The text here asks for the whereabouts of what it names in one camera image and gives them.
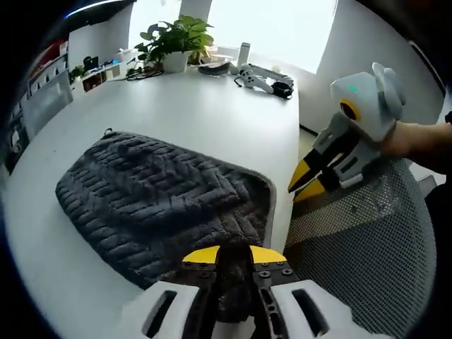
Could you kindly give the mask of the person's right hand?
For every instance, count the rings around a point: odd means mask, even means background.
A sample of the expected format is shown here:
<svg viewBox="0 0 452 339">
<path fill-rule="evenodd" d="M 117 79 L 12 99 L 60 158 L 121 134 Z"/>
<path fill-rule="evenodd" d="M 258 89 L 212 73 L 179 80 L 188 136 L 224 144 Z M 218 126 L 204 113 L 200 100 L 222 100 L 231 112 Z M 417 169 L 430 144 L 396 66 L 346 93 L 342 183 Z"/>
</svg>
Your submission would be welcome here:
<svg viewBox="0 0 452 339">
<path fill-rule="evenodd" d="M 397 122 L 381 142 L 381 152 L 408 158 L 422 147 L 420 136 L 422 127 L 419 124 Z"/>
</svg>

